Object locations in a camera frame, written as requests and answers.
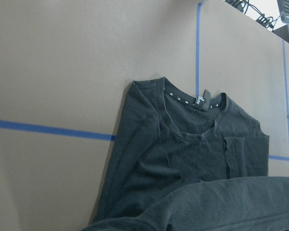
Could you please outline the black printed t-shirt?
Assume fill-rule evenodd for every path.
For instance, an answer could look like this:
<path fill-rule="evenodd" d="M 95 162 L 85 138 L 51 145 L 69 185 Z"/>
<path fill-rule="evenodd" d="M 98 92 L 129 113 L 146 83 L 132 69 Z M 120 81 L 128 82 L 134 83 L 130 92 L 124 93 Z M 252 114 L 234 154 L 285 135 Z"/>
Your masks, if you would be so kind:
<path fill-rule="evenodd" d="M 89 231 L 288 231 L 289 177 L 269 137 L 225 93 L 135 81 Z"/>

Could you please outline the brown table mat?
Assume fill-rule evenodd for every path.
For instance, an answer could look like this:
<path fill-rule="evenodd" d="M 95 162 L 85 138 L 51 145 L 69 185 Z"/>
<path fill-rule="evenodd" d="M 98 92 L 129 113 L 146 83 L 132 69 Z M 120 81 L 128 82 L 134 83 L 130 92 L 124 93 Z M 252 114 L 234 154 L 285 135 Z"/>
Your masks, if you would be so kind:
<path fill-rule="evenodd" d="M 78 231 L 124 95 L 166 77 L 225 92 L 289 177 L 289 44 L 222 0 L 0 0 L 0 231 Z"/>

